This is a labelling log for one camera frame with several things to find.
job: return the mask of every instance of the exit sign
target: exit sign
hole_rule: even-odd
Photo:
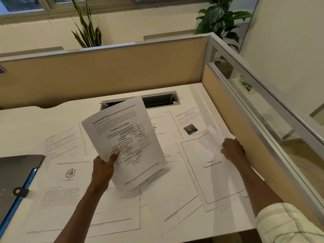
[[[252,89],[252,86],[247,81],[245,81],[242,76],[240,77],[240,82],[248,91]]]

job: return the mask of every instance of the desk surface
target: desk surface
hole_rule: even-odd
[[[0,111],[0,156],[39,154],[43,152],[42,143],[45,138],[81,122],[88,116],[98,112],[100,102],[137,95],[177,91],[180,105],[159,107],[147,110],[149,114],[166,112],[170,109],[181,109],[197,104],[201,111],[207,110],[218,125],[225,127],[218,111],[213,105],[202,84],[182,85],[176,87],[146,90],[114,96],[97,97],[65,102],[50,109],[36,106]],[[30,193],[22,200],[13,219],[6,229],[0,243],[14,242],[20,226],[25,220],[33,202],[32,194],[38,190],[38,175],[30,185]],[[206,212],[201,206],[189,217],[163,237],[159,237],[151,219],[148,207],[140,208],[140,229],[115,233],[87,239],[86,242],[186,242],[222,234],[228,234],[255,228],[255,217],[247,200],[237,200],[230,207],[219,212]]]

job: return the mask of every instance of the company logo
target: company logo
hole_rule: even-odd
[[[74,174],[75,174],[75,169],[70,169],[70,170],[68,170],[67,172],[66,172],[66,177],[67,178],[71,178],[72,176],[74,176]]]

